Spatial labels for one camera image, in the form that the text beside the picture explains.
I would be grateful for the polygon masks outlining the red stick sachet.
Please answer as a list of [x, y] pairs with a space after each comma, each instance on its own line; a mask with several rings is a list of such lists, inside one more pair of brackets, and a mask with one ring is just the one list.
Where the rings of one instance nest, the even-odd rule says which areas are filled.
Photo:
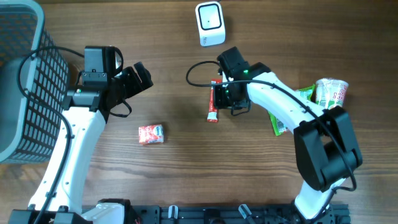
[[206, 119], [208, 122], [218, 122], [218, 109], [215, 108], [215, 88], [212, 86], [210, 91], [209, 110]]

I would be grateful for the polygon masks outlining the small red white packet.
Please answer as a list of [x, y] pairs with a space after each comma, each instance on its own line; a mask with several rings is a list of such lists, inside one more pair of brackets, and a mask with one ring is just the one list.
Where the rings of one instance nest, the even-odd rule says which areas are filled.
[[161, 124], [141, 126], [139, 131], [140, 144], [155, 144], [164, 142], [164, 129]]

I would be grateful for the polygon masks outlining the green snack bag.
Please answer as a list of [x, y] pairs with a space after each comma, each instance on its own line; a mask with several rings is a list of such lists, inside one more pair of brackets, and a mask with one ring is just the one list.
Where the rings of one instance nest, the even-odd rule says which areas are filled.
[[[297, 89], [295, 92], [298, 93], [302, 98], [305, 98], [306, 100], [311, 100], [314, 91], [315, 84], [309, 87]], [[276, 136], [280, 136], [281, 134], [289, 132], [288, 127], [283, 122], [276, 118], [271, 112], [268, 112], [268, 114]]]

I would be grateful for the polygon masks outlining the instant noodle cup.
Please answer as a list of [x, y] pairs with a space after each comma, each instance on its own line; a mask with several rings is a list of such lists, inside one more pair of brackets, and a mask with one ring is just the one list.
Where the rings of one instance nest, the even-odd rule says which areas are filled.
[[329, 110], [336, 106], [342, 107], [348, 87], [349, 84], [343, 80], [334, 78], [317, 80], [315, 103]]

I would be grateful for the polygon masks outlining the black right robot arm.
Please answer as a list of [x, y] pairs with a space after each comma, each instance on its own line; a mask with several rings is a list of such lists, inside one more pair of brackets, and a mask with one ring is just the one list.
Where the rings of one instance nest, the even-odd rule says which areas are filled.
[[301, 97], [266, 65], [250, 65], [237, 47], [217, 58], [223, 82], [215, 88], [218, 109], [241, 110], [257, 104], [294, 135], [297, 168], [303, 178], [295, 208], [308, 222], [319, 220], [342, 183], [353, 179], [363, 157], [349, 114], [326, 109]]

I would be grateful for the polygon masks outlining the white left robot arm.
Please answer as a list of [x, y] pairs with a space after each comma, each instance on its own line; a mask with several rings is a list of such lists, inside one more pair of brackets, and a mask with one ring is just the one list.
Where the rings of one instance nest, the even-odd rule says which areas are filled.
[[60, 129], [44, 178], [25, 210], [14, 209], [9, 223], [137, 223], [139, 215], [129, 200], [106, 198], [83, 211], [83, 188], [96, 143], [117, 105], [153, 86], [142, 62], [124, 67], [116, 47], [87, 46], [85, 68], [63, 95], [62, 111], [53, 109], [48, 95], [18, 89], [36, 113], [44, 112], [26, 131], [38, 141], [49, 118], [60, 118]]

